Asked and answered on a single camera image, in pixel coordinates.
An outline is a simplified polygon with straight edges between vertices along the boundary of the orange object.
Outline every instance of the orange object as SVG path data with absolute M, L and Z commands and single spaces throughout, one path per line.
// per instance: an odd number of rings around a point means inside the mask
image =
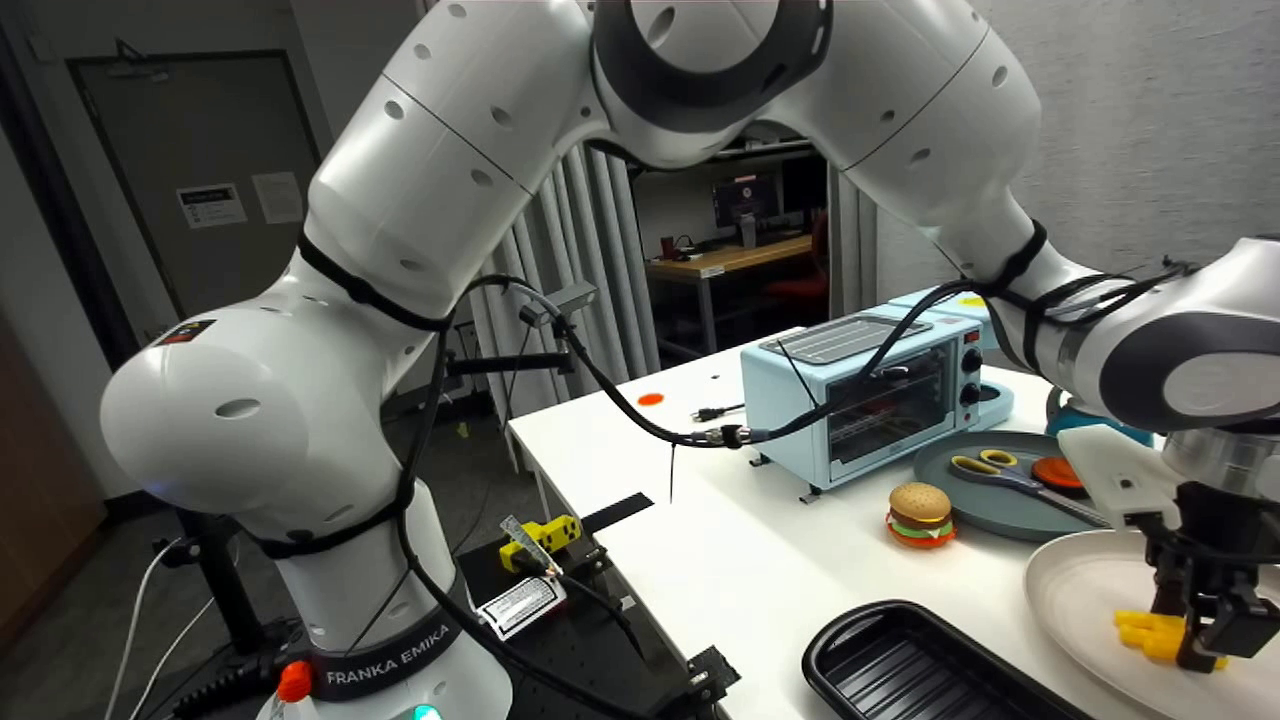
M 317 682 L 314 682 L 314 666 L 308 666 L 308 659 L 285 666 L 281 685 L 276 685 L 276 695 L 281 695 L 285 703 L 308 701 L 314 687 L 317 687 Z
M 1031 464 L 1031 476 L 1056 491 L 1084 491 L 1084 480 L 1077 476 L 1077 467 L 1065 455 L 1042 455 Z

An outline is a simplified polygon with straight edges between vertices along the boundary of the cable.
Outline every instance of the cable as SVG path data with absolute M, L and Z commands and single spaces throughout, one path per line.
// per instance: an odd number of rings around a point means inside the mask
M 557 322 L 562 332 L 563 332 L 563 343 L 567 354 L 593 371 L 593 379 L 602 385 L 602 392 L 632 420 L 642 426 L 647 436 L 664 442 L 664 444 L 693 444 L 695 450 L 695 436 L 693 431 L 670 431 L 660 426 L 653 426 L 647 417 L 642 417 L 623 392 L 615 392 L 615 385 L 606 375 L 606 370 L 593 361 L 593 354 L 583 347 L 583 342 L 572 332 L 567 322 Z
M 893 332 L 885 336 L 885 343 L 875 347 L 875 357 L 851 375 L 851 385 L 875 375 L 875 370 L 885 364 L 885 357 L 893 354 L 893 343 L 905 342 L 905 332 L 907 332 L 932 305 L 940 305 L 944 296 L 956 296 L 962 287 L 970 287 L 970 285 L 964 285 L 964 282 L 954 282 L 954 285 L 940 285 L 940 287 L 932 287 L 928 296 L 920 296 L 920 301 L 912 305 L 912 312 L 893 325 Z M 838 405 L 819 405 L 819 408 L 812 408 L 812 413 L 791 417 L 791 420 L 779 426 L 779 430 L 743 431 L 743 444 L 768 444 L 768 442 L 791 436 L 791 431 L 799 431 L 799 430 L 810 430 L 810 426 L 817 426 L 817 420 L 825 420 L 825 417 L 834 417 L 834 413 L 838 413 Z
M 519 336 L 519 347 L 515 357 L 526 357 L 531 342 L 531 325 L 526 325 L 526 336 Z M 502 430 L 508 431 L 508 420 L 513 420 L 513 398 L 515 398 L 515 379 L 519 371 L 506 371 L 506 405 L 502 405 Z M 493 498 L 493 476 L 483 476 L 483 498 L 476 506 L 476 515 L 465 526 L 462 541 L 447 548 L 447 555 L 455 555 L 462 548 L 467 548 L 467 541 L 476 535 L 483 513 L 487 513 L 487 498 Z
M 150 560 L 143 578 L 135 581 L 129 630 L 126 630 L 126 650 L 120 650 L 120 666 L 115 666 L 115 682 L 111 682 L 111 695 L 109 695 L 104 720 L 111 720 L 111 717 L 115 717 L 115 703 L 120 703 L 120 687 L 126 687 L 126 673 L 129 673 L 134 639 L 135 639 L 135 621 L 143 616 L 150 583 L 154 583 L 161 560 L 163 560 L 175 546 L 181 546 L 181 535 L 169 541 L 169 546 Z
M 743 405 L 719 405 L 719 408 L 695 408 L 693 420 L 710 426 L 710 420 L 719 420 L 728 413 L 739 413 Z
M 493 282 L 487 282 L 487 275 L 479 275 L 479 282 L 472 282 L 472 285 L 465 287 L 465 296 L 467 296 L 472 287 L 483 287 L 483 285 L 506 285 L 506 287 L 529 287 L 529 291 L 537 291 L 529 282 L 513 282 L 513 275 L 493 275 Z M 426 392 L 430 405 L 426 405 L 426 413 L 419 413 L 419 431 L 413 431 L 407 453 L 403 453 L 403 459 L 399 459 L 399 476 L 396 476 L 396 498 L 403 501 L 403 513 L 396 515 L 396 546 L 399 546 L 413 578 L 415 578 L 415 581 L 432 593 L 432 600 L 440 605 L 440 614 L 444 614 L 454 625 L 462 625 L 483 651 L 493 651 L 493 656 L 506 659 L 506 666 L 515 666 L 526 676 L 539 682 L 544 687 L 554 687 L 554 692 L 562 692 L 562 695 L 567 695 L 567 701 L 577 701 L 577 703 L 583 703 L 583 708 L 593 708 L 593 711 L 632 720 L 638 711 L 615 708 L 615 703 L 608 703 L 608 701 L 577 687 L 572 682 L 563 682 L 563 676 L 557 676 L 557 673 L 526 659 L 526 656 L 513 651 L 508 646 L 502 646 L 467 608 L 462 608 L 462 605 L 426 572 L 426 564 L 419 564 L 419 555 L 415 555 L 415 548 L 413 548 L 413 541 L 407 541 L 407 501 L 413 501 L 413 484 L 415 484 L 413 472 L 415 472 L 415 455 L 419 455 L 419 450 L 426 450 L 426 442 L 432 436 L 432 426 L 435 426 L 435 405 L 440 405 L 440 390 L 444 390 L 440 354 L 444 354 L 447 328 L 454 328 L 454 315 L 447 315 L 447 325 L 440 328 L 440 342 L 435 342 L 435 370 L 432 370 L 432 379 L 430 379 L 430 392 Z
M 211 614 L 211 595 L 198 608 L 198 616 L 174 638 L 174 646 L 163 650 L 163 656 L 158 659 L 150 685 L 143 685 L 143 695 L 134 703 L 129 720 L 141 720 L 143 708 L 150 708 L 150 695 L 163 673 L 163 666 L 174 659 L 174 651 L 193 638 L 193 630 Z
M 623 608 L 614 605 L 608 595 L 602 595 L 593 583 L 577 581 L 577 578 L 562 578 L 567 588 L 577 588 L 583 600 L 602 605 L 608 614 L 608 621 L 627 638 L 632 651 L 645 659 L 642 638 L 632 632 L 632 625 L 623 621 Z
M 399 572 L 399 581 L 393 583 L 393 593 L 376 605 L 376 614 L 363 621 L 363 630 L 357 632 L 357 639 L 347 646 L 345 656 L 351 656 L 361 650 L 361 639 L 372 632 L 372 625 L 393 608 L 396 593 L 403 588 L 407 570 Z
M 791 364 L 798 385 L 806 390 L 810 405 L 819 408 L 819 400 L 812 398 L 810 379 L 799 375 L 798 357 L 790 354 L 790 343 L 779 342 L 777 354 L 784 354 L 784 361 Z
M 169 708 L 175 695 L 185 695 L 185 687 L 209 673 L 211 666 L 225 666 L 232 656 L 232 646 L 225 646 L 221 651 L 204 656 L 199 666 L 193 666 L 158 703 L 150 717 L 158 717 L 161 708 Z

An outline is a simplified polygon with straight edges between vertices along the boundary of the white plate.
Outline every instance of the white plate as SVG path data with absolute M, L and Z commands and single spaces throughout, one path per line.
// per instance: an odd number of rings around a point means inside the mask
M 1042 630 L 1095 682 L 1162 717 L 1276 720 L 1280 717 L 1280 639 L 1229 673 L 1199 676 L 1144 659 L 1112 630 L 1118 608 L 1153 605 L 1144 535 L 1101 528 L 1045 546 L 1026 578 Z M 1280 572 L 1261 572 L 1261 595 L 1280 600 Z

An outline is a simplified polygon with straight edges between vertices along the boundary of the yellow object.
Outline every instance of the yellow object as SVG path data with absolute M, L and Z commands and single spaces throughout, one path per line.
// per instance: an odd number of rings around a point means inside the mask
M 563 554 L 567 546 L 577 546 L 583 535 L 583 526 L 577 515 L 554 515 L 544 526 L 526 519 L 519 526 L 544 554 Z M 497 560 L 506 564 L 506 572 L 515 572 L 515 555 L 526 548 L 515 541 L 508 541 L 506 548 L 497 548 Z
M 1187 621 L 1180 616 L 1155 616 L 1155 614 L 1135 614 L 1135 608 L 1120 608 L 1112 616 L 1118 638 L 1124 650 L 1144 651 L 1153 666 L 1174 666 L 1175 669 L 1175 651 L 1187 638 Z
M 954 467 L 978 472 L 978 476 L 1002 476 L 1003 467 L 1018 467 L 1018 455 L 1007 450 L 982 450 L 972 455 L 954 455 Z
M 962 305 L 962 309 L 988 312 L 983 296 L 978 296 L 978 291 L 956 296 L 956 305 Z

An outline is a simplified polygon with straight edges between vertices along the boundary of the toaster oven knob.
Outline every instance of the toaster oven knob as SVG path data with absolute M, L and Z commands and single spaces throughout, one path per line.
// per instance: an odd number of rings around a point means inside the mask
M 964 385 L 962 390 L 962 405 L 970 408 L 970 405 L 982 405 L 983 400 L 983 392 L 978 390 L 978 385 Z
M 962 370 L 964 370 L 964 371 L 982 371 L 982 370 L 983 370 L 983 357 L 982 357 L 982 354 L 964 354 L 964 357 L 962 357 Z

